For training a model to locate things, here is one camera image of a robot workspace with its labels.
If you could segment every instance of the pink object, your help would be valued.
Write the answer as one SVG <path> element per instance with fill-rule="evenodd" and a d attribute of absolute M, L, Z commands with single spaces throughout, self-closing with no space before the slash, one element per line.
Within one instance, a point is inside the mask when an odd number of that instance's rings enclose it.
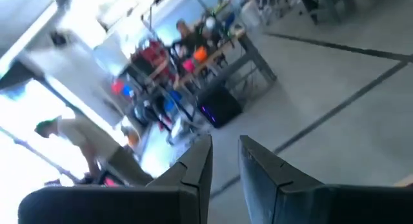
<path fill-rule="evenodd" d="M 185 60 L 184 62 L 183 62 L 183 64 L 182 64 L 182 66 L 183 66 L 183 68 L 185 68 L 185 70 L 187 71 L 187 72 L 194 72 L 194 70 L 195 70 L 195 65 L 194 65 L 194 62 L 192 62 L 192 59 L 187 59 L 187 60 Z"/>

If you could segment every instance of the orange bag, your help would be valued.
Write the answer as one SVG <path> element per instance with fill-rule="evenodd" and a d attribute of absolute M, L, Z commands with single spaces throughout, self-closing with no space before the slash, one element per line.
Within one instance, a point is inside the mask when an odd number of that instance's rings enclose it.
<path fill-rule="evenodd" d="M 199 63 L 204 62 L 208 58 L 208 52 L 206 51 L 207 49 L 203 46 L 199 47 L 196 49 L 194 52 L 194 59 L 198 61 Z"/>

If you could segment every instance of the gray floor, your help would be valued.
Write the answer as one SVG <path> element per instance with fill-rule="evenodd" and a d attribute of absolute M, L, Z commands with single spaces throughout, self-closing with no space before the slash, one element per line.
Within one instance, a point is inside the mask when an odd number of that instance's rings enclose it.
<path fill-rule="evenodd" d="M 341 25 L 314 26 L 299 6 L 268 31 L 359 48 L 413 54 L 413 0 L 357 0 Z M 254 36 L 278 76 L 245 113 L 213 131 L 212 192 L 238 175 L 237 139 L 274 150 L 398 62 L 263 35 Z M 325 183 L 391 185 L 413 172 L 413 66 L 361 96 L 280 156 Z M 249 223 L 240 183 L 210 202 L 209 223 Z"/>

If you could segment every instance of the table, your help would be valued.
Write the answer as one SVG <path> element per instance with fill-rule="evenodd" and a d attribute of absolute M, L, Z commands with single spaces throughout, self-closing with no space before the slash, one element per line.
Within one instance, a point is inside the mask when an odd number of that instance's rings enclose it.
<path fill-rule="evenodd" d="M 232 74 L 237 72 L 242 66 L 250 61 L 252 61 L 256 65 L 258 71 L 265 78 L 268 84 L 272 84 L 277 80 L 277 76 L 273 73 L 268 63 L 261 56 L 258 49 L 251 42 L 250 38 L 244 30 L 236 32 L 232 40 L 239 42 L 239 44 L 245 50 L 245 54 L 238 58 L 235 62 L 229 64 L 226 68 L 222 69 L 221 73 L 213 78 L 213 80 L 211 80 L 211 82 L 209 82 L 205 88 L 202 88 L 196 93 L 196 97 L 207 96 L 208 93 L 213 91 L 215 87 L 224 83 L 224 81 L 226 81 Z M 208 65 L 212 64 L 214 62 L 214 59 L 217 56 L 220 56 L 223 51 L 225 51 L 230 46 L 232 46 L 231 42 L 227 42 L 223 46 L 221 46 L 211 56 L 209 56 L 206 61 L 197 66 L 193 73 L 187 74 L 186 76 L 182 77 L 179 80 L 178 87 L 183 87 L 185 83 L 193 80 L 195 76 L 201 73 L 201 71 L 204 70 Z"/>

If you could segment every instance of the black speaker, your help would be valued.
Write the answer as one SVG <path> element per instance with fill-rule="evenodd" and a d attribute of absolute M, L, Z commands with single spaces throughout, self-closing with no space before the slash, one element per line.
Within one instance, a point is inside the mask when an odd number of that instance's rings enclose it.
<path fill-rule="evenodd" d="M 218 87 L 197 101 L 197 109 L 214 128 L 220 128 L 242 113 L 241 105 L 224 87 Z"/>

